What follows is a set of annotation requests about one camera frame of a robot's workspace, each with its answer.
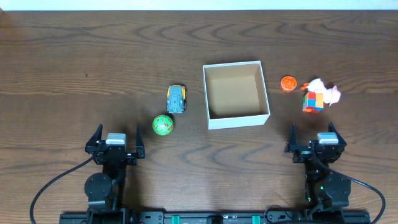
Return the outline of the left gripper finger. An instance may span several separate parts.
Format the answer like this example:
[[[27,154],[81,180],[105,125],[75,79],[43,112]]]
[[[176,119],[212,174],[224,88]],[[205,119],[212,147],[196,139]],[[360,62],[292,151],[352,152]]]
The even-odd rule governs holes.
[[[136,128],[136,152],[145,152],[145,146],[142,140],[139,126],[137,126]]]
[[[88,140],[86,143],[86,147],[96,147],[98,141],[101,140],[102,138],[102,130],[103,130],[103,125],[99,124],[97,130],[95,133],[92,135],[92,137]]]

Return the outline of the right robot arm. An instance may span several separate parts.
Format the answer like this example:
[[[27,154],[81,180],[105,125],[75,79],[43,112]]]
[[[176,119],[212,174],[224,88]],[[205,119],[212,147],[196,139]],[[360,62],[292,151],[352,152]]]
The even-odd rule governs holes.
[[[305,166],[305,196],[310,203],[304,211],[305,218],[315,220],[327,213],[340,213],[349,205],[351,181],[329,168],[329,164],[340,158],[345,147],[346,141],[332,123],[327,132],[318,133],[307,146],[298,144],[295,125],[291,125],[284,152],[293,155],[294,163]]]

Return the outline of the colourful puzzle cube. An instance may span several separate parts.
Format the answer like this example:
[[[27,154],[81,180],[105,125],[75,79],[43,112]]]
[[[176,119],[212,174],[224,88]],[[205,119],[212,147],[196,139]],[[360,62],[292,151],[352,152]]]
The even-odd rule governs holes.
[[[323,110],[323,94],[307,92],[302,100],[302,111],[307,113],[319,113]]]

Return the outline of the orange round disc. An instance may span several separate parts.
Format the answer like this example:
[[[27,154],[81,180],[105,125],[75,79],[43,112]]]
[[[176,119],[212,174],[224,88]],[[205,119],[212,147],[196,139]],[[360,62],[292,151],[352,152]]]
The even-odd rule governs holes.
[[[284,92],[291,92],[296,89],[297,81],[290,75],[284,76],[280,81],[280,87]]]

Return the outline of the white toy duck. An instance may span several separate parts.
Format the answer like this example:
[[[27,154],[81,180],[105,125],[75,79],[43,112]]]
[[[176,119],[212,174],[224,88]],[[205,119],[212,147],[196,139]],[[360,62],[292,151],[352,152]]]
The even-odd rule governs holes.
[[[316,78],[309,83],[304,83],[300,89],[314,93],[321,93],[323,95],[324,103],[329,106],[338,103],[341,98],[341,92],[338,90],[337,86],[327,88],[320,78]]]

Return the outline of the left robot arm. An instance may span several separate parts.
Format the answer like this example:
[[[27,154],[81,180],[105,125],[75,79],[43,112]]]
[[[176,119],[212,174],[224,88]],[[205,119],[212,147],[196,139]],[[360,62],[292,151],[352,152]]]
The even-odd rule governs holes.
[[[85,145],[85,151],[92,155],[101,172],[91,175],[85,182],[84,190],[88,197],[88,224],[127,224],[138,223],[137,215],[123,207],[123,193],[127,166],[135,166],[138,159],[145,158],[145,147],[140,130],[136,129],[135,151],[127,149],[127,137],[123,133],[109,133],[103,140],[103,126]]]

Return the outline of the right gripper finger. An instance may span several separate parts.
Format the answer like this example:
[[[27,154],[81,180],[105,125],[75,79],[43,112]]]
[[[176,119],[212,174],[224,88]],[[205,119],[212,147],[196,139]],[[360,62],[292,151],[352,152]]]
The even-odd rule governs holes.
[[[346,141],[341,137],[341,135],[338,133],[338,131],[336,130],[336,128],[334,127],[332,122],[328,123],[328,132],[329,133],[335,133],[336,137],[338,139],[338,144],[340,145],[346,145]]]
[[[295,149],[296,147],[297,147],[296,129],[295,129],[295,123],[292,123],[285,148]]]

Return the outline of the grey yellow toy truck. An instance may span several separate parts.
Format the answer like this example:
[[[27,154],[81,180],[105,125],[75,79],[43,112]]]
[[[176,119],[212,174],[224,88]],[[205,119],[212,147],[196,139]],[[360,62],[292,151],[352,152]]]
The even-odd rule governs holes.
[[[167,91],[167,111],[169,113],[183,113],[186,110],[186,87],[171,85]]]

